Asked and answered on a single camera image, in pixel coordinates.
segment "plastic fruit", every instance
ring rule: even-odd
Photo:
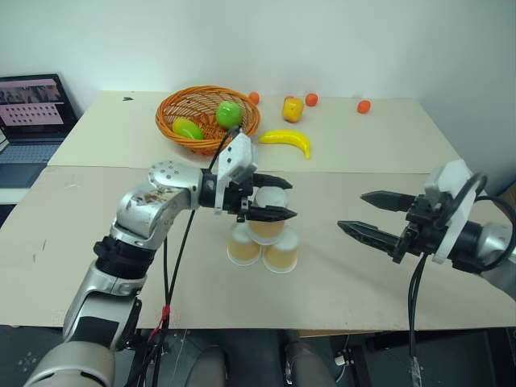
[[[305,98],[306,105],[308,106],[315,106],[317,105],[317,101],[319,100],[317,94],[315,93],[308,93]]]
[[[232,101],[221,102],[217,107],[215,118],[221,127],[226,129],[237,127],[242,123],[242,108]]]
[[[264,144],[290,144],[301,149],[310,158],[310,140],[298,131],[267,131],[259,139]]]
[[[283,102],[283,119],[296,123],[303,113],[303,101],[299,98],[288,98]]]
[[[186,137],[187,139],[203,139],[201,128],[189,119],[183,119],[182,117],[174,119],[172,123],[172,131],[177,135]]]
[[[260,102],[260,95],[256,91],[252,91],[251,93],[249,93],[249,99],[252,103],[258,105],[258,102]]]
[[[363,99],[362,101],[358,102],[358,106],[356,107],[356,111],[358,111],[361,114],[366,114],[371,109],[371,102],[367,99]]]

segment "laptop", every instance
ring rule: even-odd
[[[28,188],[77,123],[57,74],[0,77],[0,188]]]

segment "white wall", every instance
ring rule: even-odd
[[[514,0],[4,0],[0,74],[58,72],[79,111],[100,89],[200,84],[413,97],[493,191],[516,178],[515,13]]]

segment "yellow fruit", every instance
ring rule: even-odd
[[[301,149],[306,159],[310,158],[310,140],[298,131],[267,131],[258,141],[264,144],[290,144]]]
[[[189,119],[183,119],[179,117],[178,119],[174,119],[172,123],[172,131],[177,135],[182,135],[187,139],[203,139],[204,135],[202,134],[202,130]]]
[[[299,98],[287,98],[283,102],[283,118],[290,123],[296,123],[303,112],[303,101]]]

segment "person's leg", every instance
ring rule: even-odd
[[[308,344],[296,341],[287,345],[286,362],[294,387],[335,387],[323,360]]]
[[[223,350],[220,347],[209,347],[195,360],[186,387],[224,387],[226,379]]]

